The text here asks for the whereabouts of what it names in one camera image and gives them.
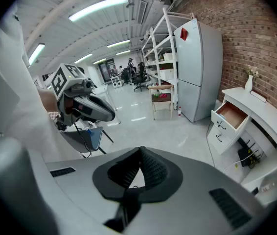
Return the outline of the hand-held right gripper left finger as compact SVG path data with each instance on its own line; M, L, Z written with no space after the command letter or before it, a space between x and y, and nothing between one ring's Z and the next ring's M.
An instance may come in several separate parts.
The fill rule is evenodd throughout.
M108 169L109 179L123 188L129 188L140 169L140 161L139 147L123 154Z

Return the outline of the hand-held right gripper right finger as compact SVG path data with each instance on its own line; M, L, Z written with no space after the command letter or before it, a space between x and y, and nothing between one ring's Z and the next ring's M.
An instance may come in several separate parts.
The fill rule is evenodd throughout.
M140 147L140 169L147 190L160 185L168 175L168 169L163 159L145 146Z

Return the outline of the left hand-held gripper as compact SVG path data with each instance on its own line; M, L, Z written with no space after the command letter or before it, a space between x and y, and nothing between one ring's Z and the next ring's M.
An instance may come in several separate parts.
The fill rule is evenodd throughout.
M60 112L58 121L72 126L78 120L114 120L115 111L104 99L92 93L95 84L75 65L61 63L51 81Z

